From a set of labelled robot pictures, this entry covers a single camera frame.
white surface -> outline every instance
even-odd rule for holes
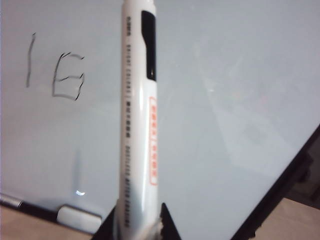
[[[228,240],[320,122],[320,2],[155,4],[159,201],[182,239]],[[1,192],[104,219],[118,195],[121,1],[2,1],[1,20]],[[58,70],[85,73],[77,101],[51,96],[68,52],[85,56]]]
[[[152,158],[153,154],[157,157],[157,149],[152,150],[157,148],[157,126],[152,127],[157,124],[157,83],[147,78],[142,11],[156,15],[149,0],[125,1],[122,5],[121,164],[114,214],[119,240],[151,239],[148,235],[160,213],[158,174],[152,174],[158,169],[152,164],[157,165],[157,158]]]
[[[56,221],[60,224],[74,229],[79,229],[90,234],[94,234],[102,223],[101,217],[69,206],[62,206],[59,209]]]

black ink writing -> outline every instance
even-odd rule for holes
[[[65,57],[67,57],[67,56],[78,58],[79,60],[83,60],[85,58],[84,56],[80,56],[78,54],[72,54],[71,52],[63,53],[63,54],[60,55],[60,57],[58,59],[58,62],[56,63],[56,66],[55,66],[55,69],[54,69],[53,82],[52,82],[52,97],[62,97],[62,98],[66,98],[66,99],[70,99],[70,100],[76,101],[79,98],[80,92],[81,92],[81,88],[82,88],[83,84],[85,83],[85,74],[82,73],[80,76],[69,75],[67,77],[64,77],[64,78],[61,78],[61,79],[57,79],[57,73],[58,73],[59,64],[60,64],[61,60],[63,58],[65,58]],[[78,87],[77,96],[71,96],[71,95],[67,95],[67,94],[58,94],[58,93],[56,93],[56,83],[65,81],[67,79],[80,79],[81,80],[80,86]]]
[[[30,76],[31,76],[31,53],[32,53],[32,48],[34,47],[34,43],[36,40],[36,33],[32,34],[32,40],[29,46],[28,50],[28,73],[26,75],[26,87],[28,88],[30,86]]]

whiteboard marker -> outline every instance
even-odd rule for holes
[[[155,15],[153,0],[122,5],[118,240],[150,239],[159,220]]]

